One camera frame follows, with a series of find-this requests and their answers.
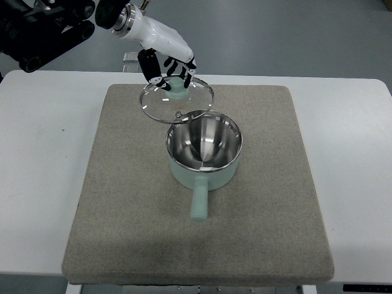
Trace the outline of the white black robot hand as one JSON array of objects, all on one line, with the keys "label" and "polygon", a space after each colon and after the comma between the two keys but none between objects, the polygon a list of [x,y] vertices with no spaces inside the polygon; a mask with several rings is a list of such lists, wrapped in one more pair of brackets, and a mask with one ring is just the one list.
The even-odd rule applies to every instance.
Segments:
[{"label": "white black robot hand", "polygon": [[142,50],[137,55],[141,71],[148,83],[165,91],[171,86],[162,76],[156,53],[168,58],[164,67],[171,76],[179,63],[183,64],[179,77],[183,79],[184,88],[188,88],[196,71],[195,57],[191,48],[180,34],[173,28],[144,16],[133,4],[126,4],[116,20],[113,33],[124,40],[136,40]]}]

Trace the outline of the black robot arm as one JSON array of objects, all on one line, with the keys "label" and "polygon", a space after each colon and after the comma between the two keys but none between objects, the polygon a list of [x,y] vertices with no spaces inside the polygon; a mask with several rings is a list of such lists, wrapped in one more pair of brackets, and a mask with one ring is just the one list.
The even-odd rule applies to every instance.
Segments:
[{"label": "black robot arm", "polygon": [[30,73],[114,27],[127,1],[1,1],[1,53]]}]

